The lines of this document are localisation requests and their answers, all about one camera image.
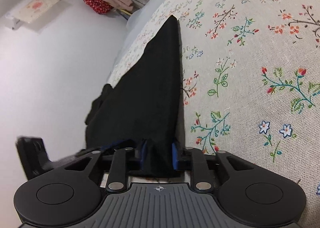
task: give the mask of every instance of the floral bedsheet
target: floral bedsheet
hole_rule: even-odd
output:
[[[320,0],[165,0],[110,84],[170,15],[180,22],[186,146],[297,182],[307,196],[301,226],[320,227]]]

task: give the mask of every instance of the flower print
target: flower print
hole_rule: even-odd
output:
[[[286,13],[282,13],[282,19],[286,20],[286,19],[291,19],[292,15],[290,13],[286,14]]]
[[[220,29],[224,29],[224,28],[226,27],[226,25],[227,25],[226,23],[223,23],[223,24],[221,24],[221,25],[219,26],[219,28],[220,28]]]
[[[236,60],[234,60],[232,63],[230,63],[231,68],[234,68],[236,66],[236,64],[237,64]]]
[[[196,95],[196,90],[197,90],[197,88],[191,89],[190,90],[191,94],[189,95],[189,97],[195,96]]]
[[[217,65],[222,64],[222,61],[223,61],[223,59],[220,59],[220,58],[219,58],[219,60],[217,61]]]
[[[267,93],[273,94],[274,92],[275,92],[275,87],[270,87],[270,88],[267,90]]]
[[[207,33],[205,34],[205,36],[210,35],[212,31],[213,31],[212,29],[209,29],[209,31],[207,31]]]
[[[216,38],[216,37],[218,37],[218,34],[217,34],[217,33],[214,33],[214,34],[211,36],[211,39]]]
[[[284,124],[283,129],[279,130],[279,133],[283,135],[284,138],[291,137],[292,134],[292,128],[290,124]]]
[[[299,32],[299,26],[290,26],[290,34],[297,34]]]
[[[186,79],[186,85],[190,85],[192,81],[192,77],[190,77],[189,79]]]
[[[282,35],[282,33],[283,33],[283,28],[284,28],[284,25],[276,26],[275,34],[279,33],[279,34]]]
[[[305,69],[305,68],[299,68],[298,69],[298,74],[300,74],[302,76],[304,76],[306,74],[306,72],[307,72],[307,69]]]
[[[259,125],[260,131],[259,133],[267,133],[268,129],[270,129],[270,122],[269,121],[262,121],[261,124]]]
[[[196,144],[198,145],[198,144],[201,144],[201,141],[202,141],[202,138],[197,138],[196,139]]]

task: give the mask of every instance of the black fabric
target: black fabric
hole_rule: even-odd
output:
[[[180,55],[174,16],[115,88],[105,93],[92,103],[87,117],[87,148],[131,139],[144,148],[141,176],[175,176],[172,143],[179,107]]]
[[[86,125],[90,123],[96,112],[100,109],[101,105],[107,98],[108,94],[110,94],[112,91],[113,88],[110,84],[107,83],[105,86],[103,86],[100,96],[96,98],[91,104],[91,110],[84,121]]]

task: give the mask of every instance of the red flower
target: red flower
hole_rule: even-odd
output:
[[[226,27],[226,23],[220,25],[220,29],[224,29]]]
[[[290,18],[292,18],[292,16],[291,16],[290,13],[288,13],[288,14],[282,13],[282,19],[283,19],[283,20],[285,20],[285,19],[290,19]]]
[[[302,76],[304,76],[304,75],[306,74],[306,72],[307,72],[307,69],[304,69],[304,68],[299,68],[299,69],[298,69],[298,73],[299,73],[300,75],[302,75]]]
[[[216,37],[218,37],[218,34],[217,34],[217,33],[214,33],[214,34],[211,36],[211,39],[214,39],[214,38],[216,38]]]
[[[297,34],[299,32],[299,26],[290,26],[290,34]]]
[[[197,138],[196,144],[198,145],[199,143],[201,144],[202,138]]]
[[[268,90],[267,90],[267,93],[273,93],[274,92],[274,87],[272,88],[272,87],[270,87]]]

